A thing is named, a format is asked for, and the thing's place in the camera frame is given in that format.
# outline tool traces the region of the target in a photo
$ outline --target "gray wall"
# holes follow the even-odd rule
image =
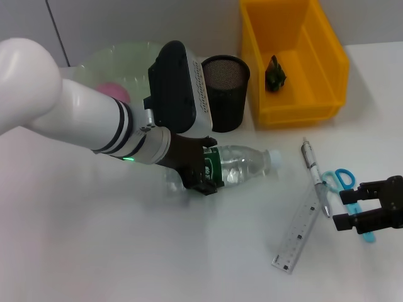
[[[0,41],[11,37],[37,41],[67,66],[45,0],[0,0]]]
[[[403,41],[403,0],[320,0],[344,45]],[[196,54],[236,53],[238,0],[49,0],[71,65],[128,40],[181,40]],[[32,38],[65,60],[45,0],[0,0],[0,40]]]

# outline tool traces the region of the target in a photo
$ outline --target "green bottle label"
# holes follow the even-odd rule
[[[204,152],[206,179],[213,181],[217,187],[223,187],[221,158],[218,148],[208,148]]]

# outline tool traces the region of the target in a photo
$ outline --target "dark green toy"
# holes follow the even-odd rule
[[[277,62],[276,56],[272,56],[266,69],[266,90],[272,92],[278,91],[280,87],[284,86],[286,78],[281,65]]]

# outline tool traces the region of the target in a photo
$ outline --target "bottle cap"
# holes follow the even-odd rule
[[[283,158],[281,157],[281,153],[278,150],[270,150],[270,163],[271,168],[278,170],[283,165]]]

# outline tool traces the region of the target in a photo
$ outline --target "black mesh pen holder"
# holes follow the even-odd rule
[[[214,132],[229,132],[242,123],[247,82],[251,75],[244,61],[216,55],[202,64]]]

